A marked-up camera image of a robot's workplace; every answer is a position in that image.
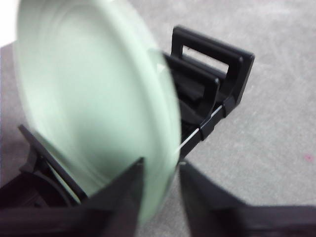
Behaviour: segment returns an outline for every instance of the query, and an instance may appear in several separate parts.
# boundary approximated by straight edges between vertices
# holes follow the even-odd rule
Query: black plastic stand
[[[227,73],[184,55],[184,45],[228,64]],[[191,235],[315,237],[315,207],[247,205],[184,159],[239,104],[254,55],[175,27],[172,52],[165,58],[181,109],[180,180]],[[30,144],[30,152],[21,174],[0,189],[0,236],[134,236],[143,189],[142,158],[88,198],[45,147],[25,127],[19,128]]]
[[[87,198],[42,144],[25,127],[20,130],[30,143],[30,153],[21,174],[0,189],[0,236],[134,236],[143,189],[142,158]]]
[[[184,55],[183,46],[227,64],[227,73]],[[171,55],[165,58],[179,97],[184,157],[240,103],[255,57],[177,26],[173,29]]]
[[[250,206],[180,163],[182,198],[193,237],[314,237],[313,206]]]

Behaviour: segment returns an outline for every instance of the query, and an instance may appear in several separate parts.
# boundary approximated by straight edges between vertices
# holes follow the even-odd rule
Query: gray floor
[[[249,204],[316,205],[316,2],[133,0],[160,47],[181,24],[256,55],[241,104],[188,159]],[[10,46],[1,49],[2,184],[22,162]],[[139,236],[187,237],[177,179]]]

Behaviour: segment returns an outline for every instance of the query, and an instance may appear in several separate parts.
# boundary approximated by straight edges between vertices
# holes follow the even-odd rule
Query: disc
[[[178,161],[177,96],[162,54],[122,0],[22,0],[16,59],[35,136],[88,196],[145,159],[140,223]]]

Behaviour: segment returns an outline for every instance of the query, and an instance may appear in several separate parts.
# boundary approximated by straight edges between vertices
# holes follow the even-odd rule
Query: black plastic holder
[[[187,46],[229,65],[227,73],[183,54]],[[193,237],[316,236],[312,206],[255,207],[196,170],[185,156],[240,102],[254,55],[175,27],[165,55],[177,88],[182,120],[180,182]],[[88,197],[24,126],[30,144],[21,174],[0,189],[0,236],[131,237],[143,189],[140,158],[111,184]],[[57,173],[72,190],[70,194]]]

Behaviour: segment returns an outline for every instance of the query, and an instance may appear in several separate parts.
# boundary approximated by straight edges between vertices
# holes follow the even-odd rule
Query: rectangular opening
[[[224,73],[227,73],[228,65],[226,63],[223,63],[221,61],[218,61],[214,58],[211,58],[203,53],[200,53],[194,49],[191,49],[187,46],[183,46],[183,56],[187,56],[190,58],[193,58],[195,60],[200,61],[203,64],[206,64],[207,66],[211,66],[213,68],[216,68]]]

